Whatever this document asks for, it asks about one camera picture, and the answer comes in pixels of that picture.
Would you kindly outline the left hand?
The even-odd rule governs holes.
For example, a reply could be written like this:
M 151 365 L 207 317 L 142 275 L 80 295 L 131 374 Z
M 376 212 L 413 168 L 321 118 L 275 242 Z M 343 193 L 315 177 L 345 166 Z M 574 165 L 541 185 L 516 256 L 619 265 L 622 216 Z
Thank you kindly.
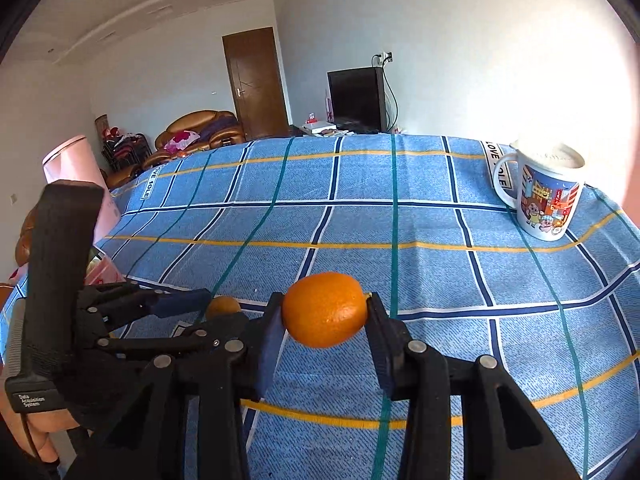
M 0 403 L 2 420 L 8 426 L 9 432 L 16 443 L 31 456 L 35 456 L 35 448 L 40 458 L 46 463 L 53 463 L 58 459 L 58 452 L 56 452 L 50 434 L 56 434 L 79 426 L 78 422 L 67 410 L 27 414 L 26 425 L 34 444 L 34 446 L 30 446 L 21 415 L 13 411 L 4 389 L 1 389 Z

